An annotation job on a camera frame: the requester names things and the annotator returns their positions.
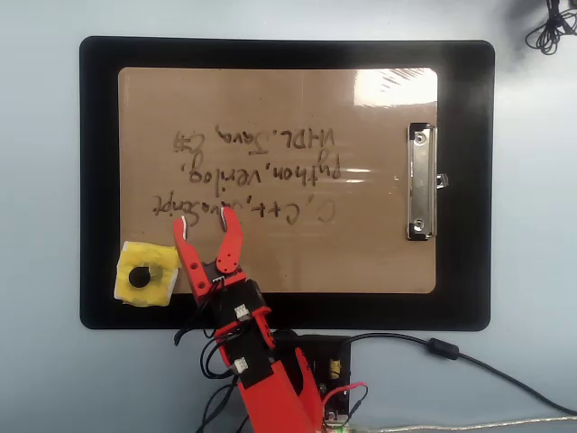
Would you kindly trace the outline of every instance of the table surface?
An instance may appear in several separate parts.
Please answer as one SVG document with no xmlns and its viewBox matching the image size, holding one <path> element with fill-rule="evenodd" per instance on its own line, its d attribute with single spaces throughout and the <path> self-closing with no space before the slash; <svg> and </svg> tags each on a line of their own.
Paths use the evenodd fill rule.
<svg viewBox="0 0 577 433">
<path fill-rule="evenodd" d="M 553 57 L 525 47 L 525 34 L 546 15 L 545 0 L 274 3 L 55 0 L 0 7 L 1 431 L 189 432 L 219 386 L 198 369 L 199 334 L 175 348 L 170 331 L 90 331 L 80 324 L 78 45 L 93 34 L 492 43 L 492 321 L 480 333 L 435 336 L 577 407 L 570 219 L 577 213 L 577 38 L 563 39 Z M 402 342 L 356 344 L 353 379 L 371 387 L 355 417 L 363 425 L 556 414 L 468 364 L 423 356 Z M 235 397 L 220 431 L 242 418 Z"/>
</svg>

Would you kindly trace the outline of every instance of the metal clip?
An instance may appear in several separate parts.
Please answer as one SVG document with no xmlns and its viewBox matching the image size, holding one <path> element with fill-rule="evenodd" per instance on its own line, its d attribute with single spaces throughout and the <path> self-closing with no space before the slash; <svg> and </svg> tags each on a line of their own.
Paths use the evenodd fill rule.
<svg viewBox="0 0 577 433">
<path fill-rule="evenodd" d="M 430 124 L 408 127 L 408 222 L 411 241 L 436 235 L 436 191 L 448 185 L 436 174 L 436 129 Z"/>
</svg>

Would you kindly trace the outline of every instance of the electrical cable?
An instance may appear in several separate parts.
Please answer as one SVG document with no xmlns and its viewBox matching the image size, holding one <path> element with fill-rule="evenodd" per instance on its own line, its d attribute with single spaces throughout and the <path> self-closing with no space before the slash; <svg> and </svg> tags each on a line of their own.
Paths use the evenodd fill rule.
<svg viewBox="0 0 577 433">
<path fill-rule="evenodd" d="M 561 37 L 566 34 L 577 34 L 577 8 L 570 7 L 559 12 L 560 0 L 546 0 L 549 18 L 545 24 L 537 27 L 525 38 L 527 47 L 540 50 L 550 56 L 557 52 Z"/>
<path fill-rule="evenodd" d="M 210 370 L 210 361 L 215 355 L 215 353 L 220 349 L 223 345 L 235 340 L 239 336 L 242 336 L 248 331 L 247 326 L 238 327 L 234 331 L 225 334 L 223 336 L 218 336 L 212 338 L 206 345 L 203 347 L 202 351 L 200 352 L 200 371 L 207 379 L 225 379 L 227 377 L 231 377 L 234 373 L 232 370 L 226 370 L 224 373 L 213 373 Z M 216 343 L 215 346 L 210 350 L 208 356 L 205 359 L 205 353 L 208 347 L 210 347 L 213 343 Z"/>
<path fill-rule="evenodd" d="M 247 415 L 247 416 L 244 418 L 244 420 L 243 420 L 243 422 L 241 423 L 241 425 L 238 426 L 238 429 L 237 429 L 234 433 L 242 433 L 243 428 L 244 428 L 244 425 L 246 424 L 246 422 L 247 422 L 248 420 L 249 420 L 249 416 Z"/>
<path fill-rule="evenodd" d="M 234 391 L 234 388 L 236 388 L 236 384 L 238 383 L 238 376 L 235 376 L 233 378 L 233 380 L 225 385 L 225 386 L 221 386 L 220 388 L 218 388 L 213 395 L 210 397 L 210 399 L 208 399 L 208 401 L 206 402 L 206 406 L 205 406 L 205 410 L 203 412 L 203 416 L 202 416 L 202 423 L 200 424 L 200 426 L 197 428 L 196 433 L 204 433 L 205 431 L 205 427 L 212 421 L 214 421 L 216 419 L 216 417 L 218 417 L 221 412 L 224 410 L 224 408 L 226 407 L 226 405 L 228 404 L 228 401 L 231 398 L 231 395 Z M 208 408 L 210 407 L 210 403 L 212 403 L 212 401 L 215 399 L 215 397 L 222 391 L 227 390 L 226 394 L 224 395 L 223 399 L 220 401 L 220 403 L 218 403 L 218 405 L 215 407 L 215 409 L 210 413 L 210 415 L 208 415 Z"/>
<path fill-rule="evenodd" d="M 213 285 L 210 286 L 210 290 L 208 291 L 208 293 L 206 294 L 206 300 L 202 303 L 202 305 L 200 305 L 199 307 L 197 307 L 197 309 L 194 311 L 194 313 L 192 314 L 192 316 L 187 320 L 187 323 L 185 324 L 184 327 L 182 327 L 181 329 L 179 329 L 177 331 L 177 333 L 174 335 L 174 345 L 179 345 L 180 343 L 180 339 L 188 332 L 190 331 L 194 331 L 195 329 L 197 329 L 197 325 L 198 325 L 198 321 L 200 320 L 203 311 L 205 310 L 206 306 L 208 305 L 208 301 L 210 300 L 210 297 L 212 295 L 212 293 L 216 290 L 216 288 L 218 287 L 218 285 L 221 283 L 222 281 L 215 281 L 213 282 Z M 214 330 L 212 332 L 212 334 L 208 334 L 206 332 L 206 328 L 203 327 L 203 333 L 205 334 L 206 338 L 212 338 L 213 336 L 215 336 L 215 331 Z"/>
<path fill-rule="evenodd" d="M 407 426 L 392 428 L 362 428 L 353 426 L 353 433 L 405 433 L 411 431 L 473 431 L 489 428 L 519 427 L 529 424 L 545 424 L 554 422 L 577 422 L 577 417 L 556 417 L 556 418 L 533 418 L 519 419 L 514 421 L 488 422 L 485 424 L 474 424 L 470 426 Z"/>
<path fill-rule="evenodd" d="M 396 334 L 396 333 L 390 333 L 390 332 L 370 332 L 367 334 L 359 334 L 358 336 L 352 336 L 351 338 L 347 338 L 346 340 L 344 340 L 341 343 L 341 348 L 340 348 L 339 352 L 341 353 L 346 345 L 349 345 L 355 341 L 363 340 L 366 338 L 394 338 L 394 339 L 399 339 L 399 340 L 405 340 L 405 341 L 409 341 L 411 343 L 416 343 L 416 344 L 425 346 L 427 348 L 428 352 L 432 355 L 439 355 L 439 356 L 442 356 L 443 358 L 447 358 L 447 359 L 451 359 L 451 360 L 456 360 L 456 359 L 461 358 L 461 359 L 463 359 L 469 363 L 472 363 L 472 364 L 474 364 L 480 368 L 483 368 L 484 370 L 486 370 L 490 373 L 497 375 L 498 377 L 500 377 L 501 379 L 504 379 L 505 381 L 507 381 L 509 383 L 514 384 L 519 389 L 523 390 L 524 392 L 528 393 L 529 395 L 532 395 L 533 397 L 535 397 L 536 399 L 541 401 L 543 404 L 545 404 L 545 405 L 547 405 L 553 409 L 559 410 L 563 413 L 566 413 L 567 415 L 577 416 L 577 410 L 566 408 L 566 407 L 564 407 L 558 403 L 555 403 L 555 402 L 547 399 L 543 394 L 541 394 L 540 392 L 537 392 L 536 390 L 534 390 L 530 386 L 526 385 L 525 383 L 522 383 L 521 381 L 515 379 L 514 377 L 511 377 L 508 374 L 503 373 L 502 371 L 496 369 L 495 367 L 492 367 L 488 364 L 485 364 L 482 361 L 479 361 L 478 359 L 473 358 L 472 356 L 462 354 L 457 345 L 452 345 L 450 343 L 447 343 L 447 342 L 442 341 L 442 340 L 438 340 L 436 338 L 431 338 L 428 341 L 426 341 L 426 340 L 423 340 L 421 338 L 416 338 L 414 336 L 406 336 L 404 334 Z"/>
<path fill-rule="evenodd" d="M 362 395 L 362 397 L 359 400 L 357 400 L 356 403 L 354 403 L 353 408 L 351 410 L 349 410 L 349 414 L 347 415 L 346 420 L 339 423 L 338 425 L 329 426 L 328 424 L 326 424 L 325 419 L 323 419 L 323 424 L 325 425 L 326 428 L 329 428 L 332 430 L 338 430 L 339 428 L 346 426 L 347 423 L 351 420 L 351 417 L 353 416 L 354 412 L 356 412 L 361 407 L 362 401 L 367 398 L 367 395 L 369 394 L 369 385 L 367 385 L 365 382 L 351 383 L 350 385 L 339 386 L 338 388 L 334 388 L 333 390 L 331 390 L 329 393 L 326 394 L 326 396 L 323 398 L 323 406 L 322 406 L 323 412 L 322 413 L 325 413 L 326 404 L 336 394 L 338 394 L 339 392 L 351 391 L 351 390 L 354 390 L 354 389 L 359 388 L 361 386 L 364 387 L 364 394 Z"/>
</svg>

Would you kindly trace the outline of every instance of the robotic arm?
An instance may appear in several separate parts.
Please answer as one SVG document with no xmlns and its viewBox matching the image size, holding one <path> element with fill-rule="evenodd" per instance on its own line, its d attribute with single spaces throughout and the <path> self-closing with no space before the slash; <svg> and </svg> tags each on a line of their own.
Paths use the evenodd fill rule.
<svg viewBox="0 0 577 433">
<path fill-rule="evenodd" d="M 224 241 L 218 257 L 202 263 L 187 242 L 187 221 L 173 223 L 180 261 L 199 308 L 211 308 L 215 338 L 224 364 L 239 379 L 239 389 L 256 433 L 317 433 L 323 424 L 323 402 L 303 352 L 296 357 L 303 377 L 297 394 L 275 355 L 275 339 L 266 316 L 270 313 L 253 280 L 240 266 L 243 231 L 230 207 L 221 208 Z"/>
</svg>

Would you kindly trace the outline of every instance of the yellow sponge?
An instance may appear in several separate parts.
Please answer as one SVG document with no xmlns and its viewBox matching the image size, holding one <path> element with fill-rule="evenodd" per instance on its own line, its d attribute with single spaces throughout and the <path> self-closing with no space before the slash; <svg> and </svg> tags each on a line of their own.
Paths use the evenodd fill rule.
<svg viewBox="0 0 577 433">
<path fill-rule="evenodd" d="M 179 275 L 179 253 L 173 246 L 160 246 L 142 242 L 124 242 L 116 266 L 114 298 L 135 307 L 157 305 L 166 307 Z M 146 271 L 142 287 L 134 283 L 136 268 Z"/>
</svg>

